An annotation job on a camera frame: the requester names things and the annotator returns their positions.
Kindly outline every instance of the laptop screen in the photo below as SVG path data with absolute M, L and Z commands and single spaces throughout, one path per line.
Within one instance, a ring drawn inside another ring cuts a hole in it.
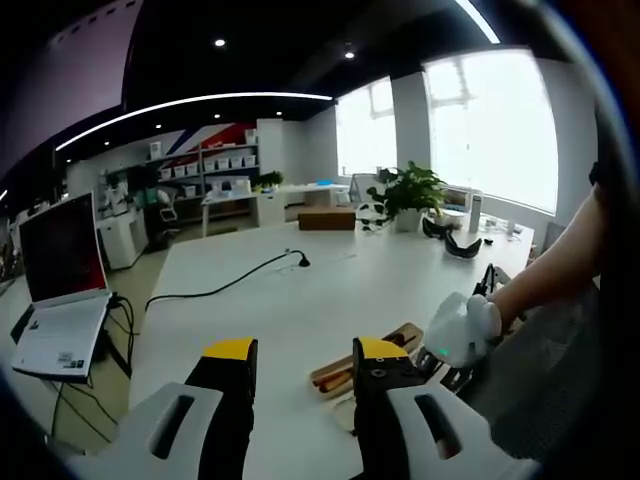
M 34 302 L 106 288 L 91 194 L 26 221 L 20 226 L 20 243 Z

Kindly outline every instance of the wooden tray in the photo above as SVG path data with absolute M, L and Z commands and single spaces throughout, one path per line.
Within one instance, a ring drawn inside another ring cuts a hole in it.
M 422 336 L 421 329 L 413 323 L 405 323 L 385 336 L 383 340 L 392 341 L 407 353 L 411 353 L 420 346 Z M 309 380 L 313 389 L 323 400 L 330 400 L 353 390 L 353 355 L 311 372 Z

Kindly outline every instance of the green plant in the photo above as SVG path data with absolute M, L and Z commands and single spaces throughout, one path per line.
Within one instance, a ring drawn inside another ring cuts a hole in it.
M 409 162 L 409 168 L 380 170 L 377 180 L 384 185 L 384 192 L 379 193 L 376 187 L 367 189 L 373 201 L 373 209 L 380 218 L 373 220 L 361 219 L 364 230 L 371 230 L 370 226 L 382 227 L 393 220 L 401 211 L 415 208 L 424 210 L 433 208 L 440 215 L 440 205 L 444 200 L 442 187 L 445 184 L 429 169 L 416 166 Z
M 273 172 L 265 173 L 256 178 L 254 187 L 272 187 L 273 185 L 280 185 L 284 181 L 282 173 L 274 170 Z

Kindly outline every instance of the potted plant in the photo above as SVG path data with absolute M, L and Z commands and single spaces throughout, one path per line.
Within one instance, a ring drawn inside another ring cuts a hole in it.
M 254 190 L 262 190 L 264 188 L 276 188 L 284 181 L 284 177 L 282 173 L 274 170 L 273 172 L 265 173 L 264 175 L 260 175 L 256 178 L 255 182 L 253 182 Z
M 378 172 L 377 180 L 383 184 L 384 192 L 378 192 L 376 187 L 367 189 L 367 193 L 376 202 L 373 209 L 379 218 L 360 220 L 364 230 L 371 230 L 373 226 L 383 227 L 395 220 L 396 231 L 413 232 L 417 229 L 424 210 L 435 209 L 437 215 L 440 215 L 444 182 L 432 170 L 420 168 L 411 161 L 406 170 L 395 170 L 391 172 L 382 169 Z

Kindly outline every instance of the white pot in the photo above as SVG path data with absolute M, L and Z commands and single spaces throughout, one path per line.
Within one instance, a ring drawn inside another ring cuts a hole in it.
M 409 210 L 401 210 L 396 215 L 396 232 L 415 232 L 418 230 L 421 212 L 415 208 Z

